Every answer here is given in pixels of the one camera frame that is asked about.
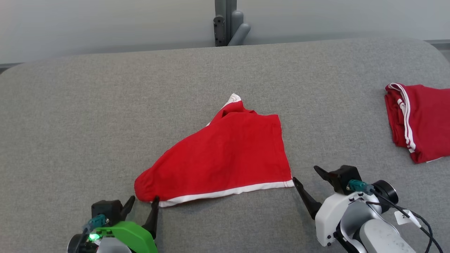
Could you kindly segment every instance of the gray fabric surface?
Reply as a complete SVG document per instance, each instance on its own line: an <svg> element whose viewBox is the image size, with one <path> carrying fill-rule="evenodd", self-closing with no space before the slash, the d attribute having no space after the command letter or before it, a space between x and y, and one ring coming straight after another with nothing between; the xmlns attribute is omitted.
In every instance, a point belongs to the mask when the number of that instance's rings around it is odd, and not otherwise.
<svg viewBox="0 0 450 253"><path fill-rule="evenodd" d="M233 92L279 114L292 175L323 201L313 170L357 166L387 180L426 218L444 251L450 158L414 165L391 140L384 87L450 87L445 58L423 41L382 38L73 56L0 76L0 243L3 252L65 252L101 199L134 194L134 179L204 127ZM150 205L128 220L143 224ZM384 217L394 222L393 211ZM427 237L399 227L418 252ZM343 252L322 248L294 188L260 190L160 211L161 252Z"/></svg>

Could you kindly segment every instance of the folded red shorts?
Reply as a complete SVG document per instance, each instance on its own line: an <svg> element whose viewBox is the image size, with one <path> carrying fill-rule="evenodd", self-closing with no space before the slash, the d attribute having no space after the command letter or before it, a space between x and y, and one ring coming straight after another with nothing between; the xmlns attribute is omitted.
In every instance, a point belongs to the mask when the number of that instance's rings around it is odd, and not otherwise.
<svg viewBox="0 0 450 253"><path fill-rule="evenodd" d="M293 187L278 115L244 108L239 96L166 151L135 181L139 200L160 207L261 189Z"/></svg>
<svg viewBox="0 0 450 253"><path fill-rule="evenodd" d="M391 83L386 91L394 143L407 148L415 163L450 155L450 89Z"/></svg>

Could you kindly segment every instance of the white sticker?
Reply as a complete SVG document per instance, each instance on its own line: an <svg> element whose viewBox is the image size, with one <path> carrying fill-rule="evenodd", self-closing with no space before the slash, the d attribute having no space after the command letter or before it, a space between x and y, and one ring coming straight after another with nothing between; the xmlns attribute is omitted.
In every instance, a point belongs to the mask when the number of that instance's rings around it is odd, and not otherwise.
<svg viewBox="0 0 450 253"><path fill-rule="evenodd" d="M421 228L422 226L420 225L420 223L417 221L416 216L414 216L410 210L403 210L405 213L407 213L409 215L409 218L406 217L403 213L401 213L400 211L397 211L394 213L395 218L397 219L397 223L399 225L403 225L406 223L414 223L416 226L418 226L419 228Z"/></svg>

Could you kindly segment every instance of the gray metal stand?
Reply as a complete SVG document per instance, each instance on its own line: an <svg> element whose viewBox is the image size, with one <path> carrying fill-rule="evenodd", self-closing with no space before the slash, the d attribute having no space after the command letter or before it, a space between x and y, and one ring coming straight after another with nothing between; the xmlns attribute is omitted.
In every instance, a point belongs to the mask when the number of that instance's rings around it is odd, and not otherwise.
<svg viewBox="0 0 450 253"><path fill-rule="evenodd" d="M213 24L216 46L242 45L250 25L244 23L244 13L236 10L237 0L215 0L215 4Z"/></svg>

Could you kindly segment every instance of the cable connector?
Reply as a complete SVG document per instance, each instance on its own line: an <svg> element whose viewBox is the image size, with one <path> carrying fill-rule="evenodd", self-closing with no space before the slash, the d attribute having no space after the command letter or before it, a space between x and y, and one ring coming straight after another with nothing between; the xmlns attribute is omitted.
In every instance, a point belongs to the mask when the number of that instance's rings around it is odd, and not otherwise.
<svg viewBox="0 0 450 253"><path fill-rule="evenodd" d="M103 225L105 225L106 223L108 223L109 220L105 217L105 215L100 214L95 216L94 218L90 219L84 226L83 226L83 231L86 231L86 234L94 231L94 229L101 227Z"/></svg>
<svg viewBox="0 0 450 253"><path fill-rule="evenodd" d="M348 181L348 188L352 191L364 192L367 195L373 195L374 193L372 190L375 190L373 185L354 179Z"/></svg>

